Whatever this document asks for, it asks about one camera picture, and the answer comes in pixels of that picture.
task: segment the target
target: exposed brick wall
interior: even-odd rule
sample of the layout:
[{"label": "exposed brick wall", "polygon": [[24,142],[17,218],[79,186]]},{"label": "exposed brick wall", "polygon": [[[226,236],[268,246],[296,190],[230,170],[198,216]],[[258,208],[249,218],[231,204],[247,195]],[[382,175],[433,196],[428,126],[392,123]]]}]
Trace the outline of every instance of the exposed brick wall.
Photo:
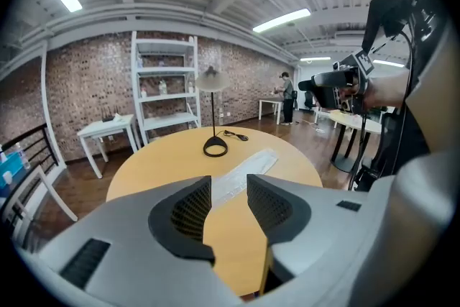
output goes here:
[{"label": "exposed brick wall", "polygon": [[[188,35],[164,32],[138,32],[138,37],[187,40]],[[85,157],[77,132],[85,125],[101,119],[101,107],[119,108],[120,114],[135,114],[131,83],[131,33],[109,34],[73,42],[47,56],[47,97],[50,118],[57,143],[65,160]],[[144,66],[183,65],[182,58],[149,56]],[[208,66],[229,74],[231,86],[215,96],[216,121],[223,109],[221,124],[240,121],[258,115],[259,98],[269,96],[279,86],[279,75],[293,69],[258,52],[225,42],[198,38],[200,73]],[[166,77],[167,90],[180,93],[188,90],[183,77]],[[157,77],[142,79],[149,96],[159,93]],[[194,99],[188,99],[196,111]],[[211,95],[201,92],[202,125],[211,125]],[[40,95],[40,61],[27,63],[0,83],[0,139],[7,140],[44,121]],[[162,116],[185,111],[185,99],[153,101],[144,104],[144,115]],[[187,124],[156,129],[151,137],[187,129]],[[129,146],[125,134],[113,142],[105,139],[105,148],[112,151]],[[88,140],[90,150],[97,153]]]}]

